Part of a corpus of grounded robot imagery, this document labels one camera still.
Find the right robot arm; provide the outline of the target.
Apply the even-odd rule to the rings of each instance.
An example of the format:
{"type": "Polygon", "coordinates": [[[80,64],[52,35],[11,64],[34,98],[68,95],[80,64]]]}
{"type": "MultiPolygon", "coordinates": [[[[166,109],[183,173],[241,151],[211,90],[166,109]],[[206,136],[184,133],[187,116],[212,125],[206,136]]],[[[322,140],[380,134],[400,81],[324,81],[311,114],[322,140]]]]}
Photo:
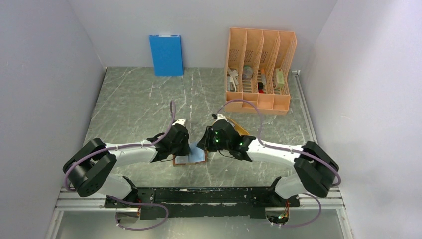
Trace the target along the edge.
{"type": "Polygon", "coordinates": [[[325,198],[339,171],[338,164],[313,141],[294,146],[260,141],[254,136],[240,135],[224,119],[206,128],[197,148],[208,152],[226,150],[240,161],[280,164],[293,170],[292,175],[274,181],[274,189],[268,194],[274,206],[303,193],[325,198]]]}

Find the brown leather card holder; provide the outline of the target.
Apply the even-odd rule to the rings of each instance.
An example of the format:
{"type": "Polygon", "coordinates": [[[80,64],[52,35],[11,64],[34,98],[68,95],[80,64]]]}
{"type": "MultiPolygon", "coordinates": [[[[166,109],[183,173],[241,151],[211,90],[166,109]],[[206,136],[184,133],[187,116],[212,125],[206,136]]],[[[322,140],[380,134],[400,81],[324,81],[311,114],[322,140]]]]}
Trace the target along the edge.
{"type": "Polygon", "coordinates": [[[197,147],[197,143],[191,143],[190,154],[187,156],[173,156],[173,166],[187,166],[206,163],[208,160],[208,153],[197,147]]]}

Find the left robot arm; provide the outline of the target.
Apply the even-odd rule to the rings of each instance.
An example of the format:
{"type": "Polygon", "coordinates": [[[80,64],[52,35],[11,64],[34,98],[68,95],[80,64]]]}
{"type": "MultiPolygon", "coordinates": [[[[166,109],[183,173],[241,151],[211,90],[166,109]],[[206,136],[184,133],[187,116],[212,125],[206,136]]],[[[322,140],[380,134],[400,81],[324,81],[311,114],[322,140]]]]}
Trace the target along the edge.
{"type": "Polygon", "coordinates": [[[111,173],[115,167],[153,163],[170,155],[190,154],[188,130],[174,123],[168,133],[132,144],[106,144],[99,138],[89,141],[63,166],[63,172],[80,197],[101,193],[118,199],[125,207],[136,204],[135,185],[125,176],[111,173]]]}

